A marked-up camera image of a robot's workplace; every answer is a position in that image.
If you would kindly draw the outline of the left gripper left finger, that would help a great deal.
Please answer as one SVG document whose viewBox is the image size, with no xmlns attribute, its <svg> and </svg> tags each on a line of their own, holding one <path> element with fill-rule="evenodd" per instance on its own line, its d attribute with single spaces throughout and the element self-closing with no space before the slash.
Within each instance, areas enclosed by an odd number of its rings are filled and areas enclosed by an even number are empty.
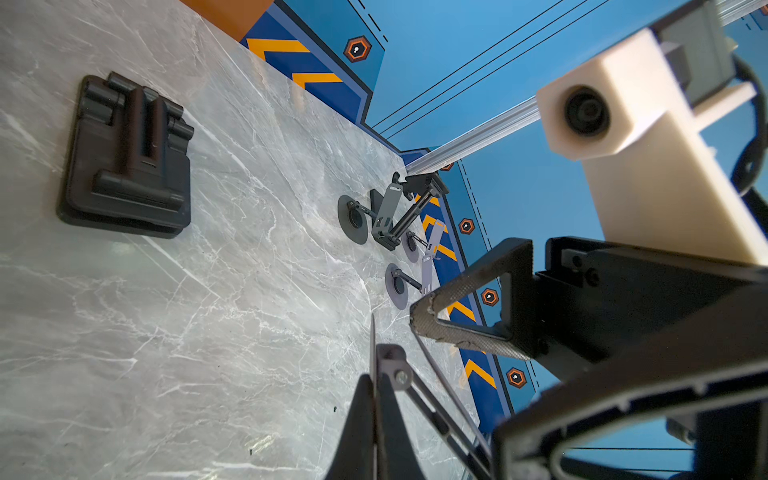
<svg viewBox="0 0 768 480">
<path fill-rule="evenodd" d="M 325 476 L 330 480 L 374 478 L 374 394 L 368 374 L 358 379 L 333 461 Z"/>
</svg>

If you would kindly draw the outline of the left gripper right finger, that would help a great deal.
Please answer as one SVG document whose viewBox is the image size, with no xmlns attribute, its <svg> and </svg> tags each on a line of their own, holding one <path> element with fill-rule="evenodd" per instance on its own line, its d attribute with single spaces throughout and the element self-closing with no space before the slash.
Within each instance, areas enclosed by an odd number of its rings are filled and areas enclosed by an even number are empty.
<svg viewBox="0 0 768 480">
<path fill-rule="evenodd" d="M 386 374 L 376 378 L 376 478 L 424 479 L 394 388 Z"/>
</svg>

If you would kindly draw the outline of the right aluminium corner post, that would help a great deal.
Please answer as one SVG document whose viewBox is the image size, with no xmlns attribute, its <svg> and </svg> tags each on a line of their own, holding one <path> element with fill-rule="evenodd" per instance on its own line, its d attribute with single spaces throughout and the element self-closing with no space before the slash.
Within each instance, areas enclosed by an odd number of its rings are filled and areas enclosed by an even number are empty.
<svg viewBox="0 0 768 480">
<path fill-rule="evenodd" d="M 688 1 L 649 26 L 691 105 L 700 104 L 714 93 L 712 86 L 691 87 L 696 71 L 714 68 L 712 63 L 694 58 L 693 42 L 699 39 L 715 49 L 724 26 L 766 9 L 765 1 Z M 537 98 L 531 97 L 410 163 L 408 171 L 422 173 L 428 167 L 447 168 L 539 119 Z"/>
</svg>

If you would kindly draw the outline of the dark grey round phone stand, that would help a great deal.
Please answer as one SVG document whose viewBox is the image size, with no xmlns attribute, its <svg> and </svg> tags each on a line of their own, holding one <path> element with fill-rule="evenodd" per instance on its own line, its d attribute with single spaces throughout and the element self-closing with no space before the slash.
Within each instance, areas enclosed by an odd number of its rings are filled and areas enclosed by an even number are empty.
<svg viewBox="0 0 768 480">
<path fill-rule="evenodd" d="M 390 251 L 400 244 L 399 234 L 395 233 L 393 217 L 399 200 L 403 196 L 403 186 L 391 183 L 384 195 L 379 195 L 379 202 L 374 203 L 376 190 L 371 191 L 371 207 L 342 195 L 337 202 L 337 217 L 339 225 L 348 239 L 356 244 L 364 245 L 368 238 Z"/>
</svg>

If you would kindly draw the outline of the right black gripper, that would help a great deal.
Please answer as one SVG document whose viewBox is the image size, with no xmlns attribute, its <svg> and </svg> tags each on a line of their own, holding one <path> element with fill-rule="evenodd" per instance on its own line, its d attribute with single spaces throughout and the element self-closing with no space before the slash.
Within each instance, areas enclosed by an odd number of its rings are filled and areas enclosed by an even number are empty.
<svg viewBox="0 0 768 480">
<path fill-rule="evenodd" d="M 665 417 L 695 479 L 767 475 L 767 270 L 576 238 L 508 238 L 410 307 L 422 337 L 519 360 L 561 384 L 493 435 L 499 479 L 618 479 L 577 444 Z M 494 324 L 439 313 L 465 299 Z"/>
</svg>

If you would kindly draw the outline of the black folding phone stand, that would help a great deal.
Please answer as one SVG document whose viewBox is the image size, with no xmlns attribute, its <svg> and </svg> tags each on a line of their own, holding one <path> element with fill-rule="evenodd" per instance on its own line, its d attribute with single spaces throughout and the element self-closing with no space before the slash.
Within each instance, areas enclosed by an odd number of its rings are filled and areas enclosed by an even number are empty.
<svg viewBox="0 0 768 480">
<path fill-rule="evenodd" d="M 448 193 L 437 172 L 405 177 L 394 172 L 384 193 L 369 191 L 373 239 L 394 251 L 427 204 Z"/>
</svg>

